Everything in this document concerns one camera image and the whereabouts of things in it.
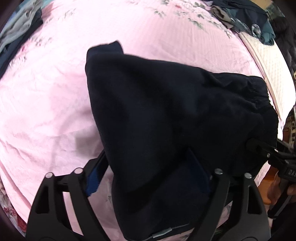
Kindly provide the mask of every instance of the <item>metal screw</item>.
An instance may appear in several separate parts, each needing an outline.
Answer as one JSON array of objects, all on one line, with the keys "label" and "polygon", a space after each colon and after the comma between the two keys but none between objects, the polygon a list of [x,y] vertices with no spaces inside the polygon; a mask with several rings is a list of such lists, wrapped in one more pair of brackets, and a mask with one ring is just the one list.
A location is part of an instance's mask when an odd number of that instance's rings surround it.
[{"label": "metal screw", "polygon": [[83,169],[82,169],[81,167],[76,168],[76,169],[74,170],[74,173],[75,173],[75,174],[81,174],[81,173],[83,173]]},{"label": "metal screw", "polygon": [[215,169],[215,173],[217,175],[222,175],[223,174],[223,171],[221,169],[217,168],[217,169]]},{"label": "metal screw", "polygon": [[52,172],[48,172],[45,174],[46,178],[51,178],[54,174]]},{"label": "metal screw", "polygon": [[247,178],[247,179],[251,179],[251,178],[252,178],[252,175],[251,175],[250,173],[248,173],[248,172],[246,172],[246,173],[244,174],[244,176],[245,176],[245,178]]}]

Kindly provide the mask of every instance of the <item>wrinkled sheet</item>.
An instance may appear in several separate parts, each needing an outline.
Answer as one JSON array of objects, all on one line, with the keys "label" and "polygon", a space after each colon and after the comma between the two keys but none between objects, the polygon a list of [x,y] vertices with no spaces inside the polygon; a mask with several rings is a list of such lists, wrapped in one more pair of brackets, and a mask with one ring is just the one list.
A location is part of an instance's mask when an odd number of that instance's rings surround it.
[{"label": "wrinkled sheet", "polygon": [[[205,8],[199,0],[55,0],[43,9],[44,25],[0,80],[0,176],[25,222],[47,172],[69,174],[103,149],[84,71],[90,47],[118,40],[127,54],[262,77],[239,37]],[[89,199],[110,239],[124,240],[111,181],[109,170]]]}]

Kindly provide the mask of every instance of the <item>quilted fabric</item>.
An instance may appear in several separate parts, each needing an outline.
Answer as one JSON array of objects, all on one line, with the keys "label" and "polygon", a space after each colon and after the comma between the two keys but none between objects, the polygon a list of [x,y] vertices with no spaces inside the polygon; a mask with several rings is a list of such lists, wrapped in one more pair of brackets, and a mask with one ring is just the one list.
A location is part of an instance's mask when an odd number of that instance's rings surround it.
[{"label": "quilted fabric", "polygon": [[239,33],[239,37],[264,77],[283,128],[296,100],[293,79],[285,59],[276,43],[273,46],[263,45],[258,39],[243,32]]}]

